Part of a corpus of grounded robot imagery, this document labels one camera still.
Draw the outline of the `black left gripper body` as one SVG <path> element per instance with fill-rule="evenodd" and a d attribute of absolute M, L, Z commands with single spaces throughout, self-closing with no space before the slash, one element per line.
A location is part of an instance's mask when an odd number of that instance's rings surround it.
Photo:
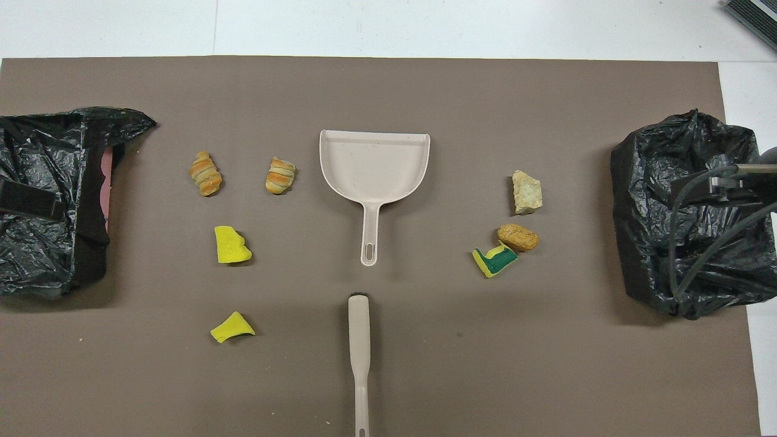
<path fill-rule="evenodd" d="M 2 178 L 1 211 L 47 220 L 61 220 L 66 213 L 66 205 L 53 192 Z"/>

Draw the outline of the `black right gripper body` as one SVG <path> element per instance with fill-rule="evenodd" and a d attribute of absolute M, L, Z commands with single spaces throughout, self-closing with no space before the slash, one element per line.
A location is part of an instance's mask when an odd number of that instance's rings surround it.
<path fill-rule="evenodd" d="M 711 177 L 712 202 L 775 202 L 776 175 Z"/>

